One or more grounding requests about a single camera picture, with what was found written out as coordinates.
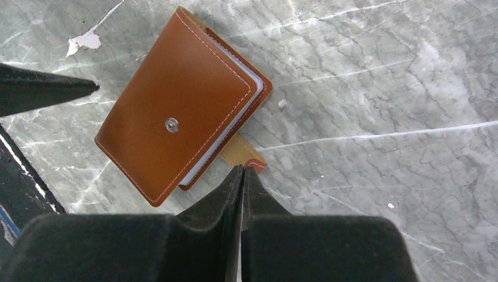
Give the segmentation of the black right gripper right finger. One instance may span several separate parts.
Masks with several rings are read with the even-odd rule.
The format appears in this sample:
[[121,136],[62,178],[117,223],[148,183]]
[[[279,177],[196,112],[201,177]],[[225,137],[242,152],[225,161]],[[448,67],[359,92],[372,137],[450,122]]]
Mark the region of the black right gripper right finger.
[[297,216],[263,186],[243,180],[243,281],[416,281],[397,227],[378,216]]

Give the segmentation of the brown leather card holder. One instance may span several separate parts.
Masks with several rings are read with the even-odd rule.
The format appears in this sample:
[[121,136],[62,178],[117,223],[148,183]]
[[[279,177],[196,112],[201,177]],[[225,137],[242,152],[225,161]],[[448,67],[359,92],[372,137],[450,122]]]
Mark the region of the brown leather card holder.
[[174,189],[189,190],[218,156],[267,167],[238,132],[271,92],[265,75],[178,7],[95,142],[157,207]]

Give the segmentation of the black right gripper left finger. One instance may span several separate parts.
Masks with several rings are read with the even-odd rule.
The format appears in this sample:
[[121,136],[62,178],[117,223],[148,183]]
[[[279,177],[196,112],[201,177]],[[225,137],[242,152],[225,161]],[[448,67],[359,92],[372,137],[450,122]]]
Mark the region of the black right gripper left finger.
[[236,281],[244,168],[178,215],[46,214],[23,230],[2,281]]

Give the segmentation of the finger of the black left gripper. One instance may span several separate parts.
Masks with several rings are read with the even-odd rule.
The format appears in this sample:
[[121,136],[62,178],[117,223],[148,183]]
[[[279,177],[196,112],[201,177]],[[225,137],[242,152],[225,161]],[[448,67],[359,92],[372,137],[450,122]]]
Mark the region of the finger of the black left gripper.
[[89,96],[99,85],[87,79],[1,64],[1,116],[58,105]]

